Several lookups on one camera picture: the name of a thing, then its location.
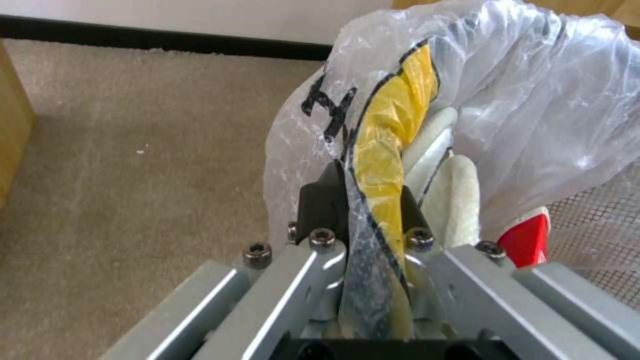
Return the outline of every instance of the red object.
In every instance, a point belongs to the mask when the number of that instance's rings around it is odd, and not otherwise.
[[[507,230],[498,245],[518,268],[546,263],[548,231],[548,215],[540,213]]]

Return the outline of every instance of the hex socket screw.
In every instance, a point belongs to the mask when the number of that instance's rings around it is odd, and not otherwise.
[[[248,268],[262,270],[271,264],[271,246],[267,243],[253,243],[244,248],[243,260]]]
[[[335,245],[335,234],[331,229],[318,227],[309,234],[309,245],[314,250],[330,249]]]
[[[507,256],[504,249],[493,241],[480,241],[476,244],[476,250],[482,252],[486,257],[498,265],[501,264]]]
[[[428,227],[412,227],[406,232],[407,245],[416,251],[429,251],[433,246],[433,234]]]
[[[295,221],[290,221],[287,224],[287,237],[289,239],[289,243],[295,244],[297,236],[298,236],[298,223]]]

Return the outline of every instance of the beige carpet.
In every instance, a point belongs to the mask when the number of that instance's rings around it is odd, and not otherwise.
[[[265,240],[264,139],[320,63],[6,45],[40,123],[0,213],[0,357],[93,359]]]

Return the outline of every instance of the white fabric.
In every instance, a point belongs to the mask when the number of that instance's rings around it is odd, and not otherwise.
[[[420,210],[443,248],[475,245],[479,239],[480,191],[471,160],[463,155],[446,159],[433,177]]]

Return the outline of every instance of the white wall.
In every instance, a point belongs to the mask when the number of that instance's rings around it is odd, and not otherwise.
[[[0,13],[134,28],[332,44],[391,0],[0,0]]]

